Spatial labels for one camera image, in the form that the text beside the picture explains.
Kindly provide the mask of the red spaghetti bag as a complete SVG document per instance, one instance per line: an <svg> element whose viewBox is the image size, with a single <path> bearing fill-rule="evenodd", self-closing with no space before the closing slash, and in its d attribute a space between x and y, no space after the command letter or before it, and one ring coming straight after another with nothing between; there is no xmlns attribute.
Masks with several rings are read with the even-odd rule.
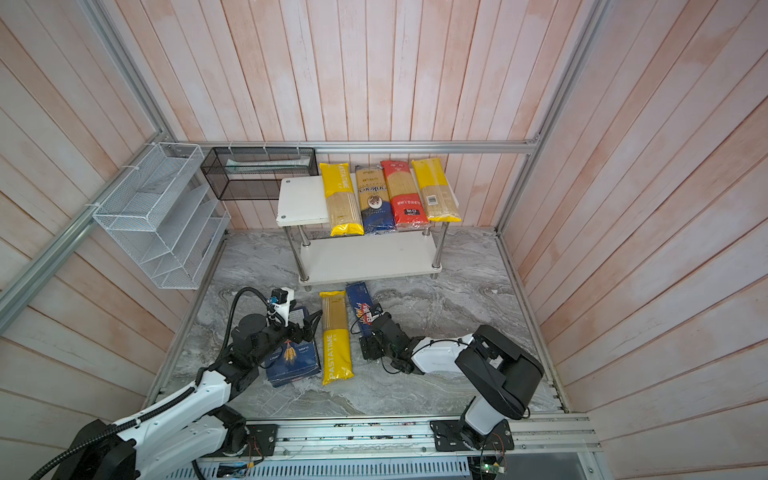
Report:
<svg viewBox="0 0 768 480"><path fill-rule="evenodd" d="M405 161L381 162L395 226L398 230L421 230L429 225L417 186Z"/></svg>

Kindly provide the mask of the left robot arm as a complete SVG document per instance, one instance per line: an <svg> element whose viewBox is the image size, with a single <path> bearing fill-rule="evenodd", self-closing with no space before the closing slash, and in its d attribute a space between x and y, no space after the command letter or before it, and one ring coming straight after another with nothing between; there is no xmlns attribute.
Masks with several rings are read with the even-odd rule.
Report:
<svg viewBox="0 0 768 480"><path fill-rule="evenodd" d="M250 387L278 348L312 341L323 315L316 311L300 323L291 321L296 301L290 288L265 296L246 286L235 296L246 293L255 295L266 312L240 321L230 313L219 353L193 381L115 423L95 420L86 425L33 478L162 479L224 447L240 452L248 443L246 421L229 402Z"/></svg>

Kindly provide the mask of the yellow clear spaghetti bag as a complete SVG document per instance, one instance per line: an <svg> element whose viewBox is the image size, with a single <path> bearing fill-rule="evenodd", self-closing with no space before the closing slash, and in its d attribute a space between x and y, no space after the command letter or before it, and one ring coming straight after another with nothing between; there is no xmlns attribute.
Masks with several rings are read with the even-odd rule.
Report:
<svg viewBox="0 0 768 480"><path fill-rule="evenodd" d="M426 217L433 222L461 222L459 209L439 158L412 160Z"/></svg>

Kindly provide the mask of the dark blue spaghetti bag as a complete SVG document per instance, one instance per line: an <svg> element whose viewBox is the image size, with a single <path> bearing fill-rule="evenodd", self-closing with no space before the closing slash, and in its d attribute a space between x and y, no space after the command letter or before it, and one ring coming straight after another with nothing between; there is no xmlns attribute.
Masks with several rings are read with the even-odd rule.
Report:
<svg viewBox="0 0 768 480"><path fill-rule="evenodd" d="M383 169L358 166L355 173L364 233L394 232L395 219Z"/></svg>

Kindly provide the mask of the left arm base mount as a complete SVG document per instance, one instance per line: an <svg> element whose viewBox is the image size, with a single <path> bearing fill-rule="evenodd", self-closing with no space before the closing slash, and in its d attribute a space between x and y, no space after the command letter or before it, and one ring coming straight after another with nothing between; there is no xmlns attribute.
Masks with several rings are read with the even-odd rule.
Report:
<svg viewBox="0 0 768 480"><path fill-rule="evenodd" d="M245 454L268 457L274 454L277 424L251 424L229 406L219 407L210 415L221 420L226 429L224 441L214 454L229 457Z"/></svg>

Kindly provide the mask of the narrow blue Barilla spaghetti box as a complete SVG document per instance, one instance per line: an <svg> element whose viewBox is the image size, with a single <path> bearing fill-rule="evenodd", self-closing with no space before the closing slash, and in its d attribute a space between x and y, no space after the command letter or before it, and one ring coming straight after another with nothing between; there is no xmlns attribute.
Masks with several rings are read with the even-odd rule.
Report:
<svg viewBox="0 0 768 480"><path fill-rule="evenodd" d="M354 313L350 332L362 337L370 337L372 335L370 325L374 316L374 302L366 284L362 281L351 283L346 286L345 291L348 303Z"/></svg>

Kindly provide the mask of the yellow Pastatime spaghetti bag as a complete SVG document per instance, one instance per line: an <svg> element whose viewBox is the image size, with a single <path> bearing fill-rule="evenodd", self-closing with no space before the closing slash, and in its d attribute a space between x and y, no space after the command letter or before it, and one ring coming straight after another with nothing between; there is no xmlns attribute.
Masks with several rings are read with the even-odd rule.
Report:
<svg viewBox="0 0 768 480"><path fill-rule="evenodd" d="M323 385L354 377L344 291L321 292L323 324Z"/></svg>

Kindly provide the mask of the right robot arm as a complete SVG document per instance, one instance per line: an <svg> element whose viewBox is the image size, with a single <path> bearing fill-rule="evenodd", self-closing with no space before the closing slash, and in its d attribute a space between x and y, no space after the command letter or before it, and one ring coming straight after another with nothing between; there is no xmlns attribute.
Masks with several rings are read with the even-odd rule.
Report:
<svg viewBox="0 0 768 480"><path fill-rule="evenodd" d="M497 428L521 420L544 376L543 365L495 327L463 337L410 337L384 312L362 328L365 359L387 359L396 373L461 373L477 395L457 420L430 423L439 451L480 449Z"/></svg>

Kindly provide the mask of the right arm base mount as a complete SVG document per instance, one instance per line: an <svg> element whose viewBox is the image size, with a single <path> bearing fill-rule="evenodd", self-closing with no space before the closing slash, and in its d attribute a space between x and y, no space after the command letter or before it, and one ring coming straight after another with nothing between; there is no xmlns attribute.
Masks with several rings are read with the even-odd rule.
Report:
<svg viewBox="0 0 768 480"><path fill-rule="evenodd" d="M506 419L497 423L490 433L480 434L462 420L433 420L429 422L435 449L438 452L513 450L514 440Z"/></svg>

